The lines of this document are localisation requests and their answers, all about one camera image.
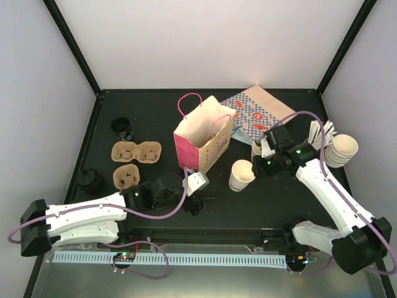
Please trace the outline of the single white paper cup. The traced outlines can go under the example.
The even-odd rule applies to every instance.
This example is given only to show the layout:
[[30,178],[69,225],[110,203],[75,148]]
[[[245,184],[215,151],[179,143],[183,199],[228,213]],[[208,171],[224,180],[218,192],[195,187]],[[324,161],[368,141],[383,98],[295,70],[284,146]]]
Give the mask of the single white paper cup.
[[229,187],[234,192],[242,191],[249,183],[255,180],[252,163],[248,160],[235,161],[231,167]]

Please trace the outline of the cream pink Cakes paper bag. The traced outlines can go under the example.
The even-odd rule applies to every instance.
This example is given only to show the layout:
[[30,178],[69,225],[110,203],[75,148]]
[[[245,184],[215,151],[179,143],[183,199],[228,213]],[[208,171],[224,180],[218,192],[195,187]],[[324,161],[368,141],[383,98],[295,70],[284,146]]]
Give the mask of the cream pink Cakes paper bag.
[[[197,96],[200,103],[186,114],[181,101],[188,96]],[[179,166],[206,173],[229,147],[236,110],[197,93],[183,95],[177,108],[182,120],[173,135]]]

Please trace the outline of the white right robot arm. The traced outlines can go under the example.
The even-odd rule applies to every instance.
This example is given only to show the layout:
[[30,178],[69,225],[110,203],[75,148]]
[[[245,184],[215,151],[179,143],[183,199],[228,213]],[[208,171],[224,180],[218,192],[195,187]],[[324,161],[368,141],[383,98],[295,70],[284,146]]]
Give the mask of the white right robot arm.
[[355,201],[311,144],[295,143],[285,126],[279,125],[265,132],[261,150],[261,155],[252,159],[254,175],[273,176],[288,171],[314,194],[336,225],[331,229],[309,220],[292,222],[282,234],[285,248],[297,250],[306,245],[321,250],[348,274],[367,269],[389,255],[389,221],[376,219]]

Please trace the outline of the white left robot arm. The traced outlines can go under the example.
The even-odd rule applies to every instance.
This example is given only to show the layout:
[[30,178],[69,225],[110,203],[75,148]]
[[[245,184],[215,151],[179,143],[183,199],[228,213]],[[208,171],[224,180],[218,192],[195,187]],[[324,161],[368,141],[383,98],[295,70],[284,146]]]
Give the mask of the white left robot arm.
[[195,202],[192,196],[208,184],[201,171],[185,172],[184,177],[168,173],[92,201],[47,205],[43,199],[36,200],[20,218],[20,240],[16,243],[23,257],[42,255],[56,246],[91,242],[125,248],[132,243],[133,232],[119,225],[129,214],[164,220],[180,208],[195,212],[203,203]]

